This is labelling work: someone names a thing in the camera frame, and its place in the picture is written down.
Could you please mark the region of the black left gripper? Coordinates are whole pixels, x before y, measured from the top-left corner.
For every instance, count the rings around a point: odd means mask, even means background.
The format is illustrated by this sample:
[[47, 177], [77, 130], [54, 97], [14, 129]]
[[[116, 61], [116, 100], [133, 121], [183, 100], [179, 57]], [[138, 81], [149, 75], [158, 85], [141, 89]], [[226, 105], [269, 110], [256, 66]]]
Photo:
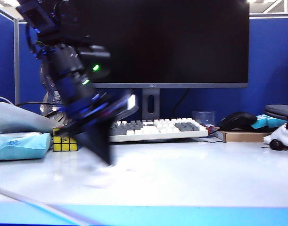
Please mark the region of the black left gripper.
[[112, 164], [110, 129], [115, 121], [138, 111], [136, 96], [130, 91], [121, 96], [99, 92], [61, 108], [71, 120], [55, 131], [56, 136], [74, 136], [107, 165]]

